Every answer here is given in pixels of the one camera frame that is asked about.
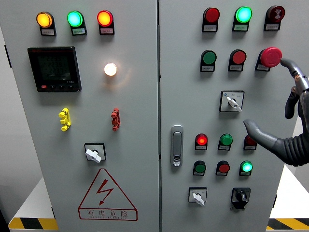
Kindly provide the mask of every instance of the red triangle warning sign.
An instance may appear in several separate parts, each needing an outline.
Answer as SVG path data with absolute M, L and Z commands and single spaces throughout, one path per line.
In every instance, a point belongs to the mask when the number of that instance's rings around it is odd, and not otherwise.
M 98 171 L 78 213 L 85 220 L 138 220 L 137 209 L 104 168 Z

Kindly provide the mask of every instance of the robotic arm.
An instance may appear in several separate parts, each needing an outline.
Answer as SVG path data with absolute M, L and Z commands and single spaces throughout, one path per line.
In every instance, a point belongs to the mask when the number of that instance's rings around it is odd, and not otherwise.
M 286 103 L 285 117 L 293 117 L 294 108 L 298 102 L 298 115 L 302 121 L 303 133 L 294 138 L 281 139 L 260 130 L 251 119 L 244 120 L 244 124 L 249 136 L 259 145 L 275 154 L 283 162 L 301 166 L 309 163 L 309 80 L 292 60 L 282 58 L 280 63 L 289 69 L 296 85 L 292 88 Z

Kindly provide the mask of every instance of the white switch handle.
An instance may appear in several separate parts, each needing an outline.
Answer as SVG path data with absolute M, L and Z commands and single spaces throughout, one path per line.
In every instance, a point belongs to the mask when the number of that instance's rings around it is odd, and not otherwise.
M 96 163 L 100 163 L 101 162 L 101 157 L 98 155 L 98 153 L 96 151 L 92 151 L 90 149 L 88 149 L 86 151 L 86 156 L 88 160 L 93 160 Z
M 239 105 L 237 104 L 237 102 L 233 99 L 231 99 L 230 97 L 226 97 L 228 103 L 230 104 L 230 106 L 232 106 L 233 108 L 235 108 L 238 112 L 241 112 L 242 109 L 239 107 Z
M 201 198 L 201 195 L 193 193 L 193 199 L 196 203 L 198 203 L 200 206 L 205 206 L 204 201 Z

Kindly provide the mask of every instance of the white light bulb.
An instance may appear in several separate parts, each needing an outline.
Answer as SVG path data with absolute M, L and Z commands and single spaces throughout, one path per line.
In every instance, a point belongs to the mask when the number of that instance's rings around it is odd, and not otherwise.
M 104 67 L 104 72 L 108 76 L 114 76 L 117 72 L 117 66 L 114 63 L 108 63 Z

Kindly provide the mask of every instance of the meter display screen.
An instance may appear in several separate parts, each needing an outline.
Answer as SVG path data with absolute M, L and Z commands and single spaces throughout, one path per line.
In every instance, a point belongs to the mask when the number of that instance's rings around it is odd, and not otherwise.
M 28 54 L 39 92 L 81 91 L 74 47 L 30 47 Z

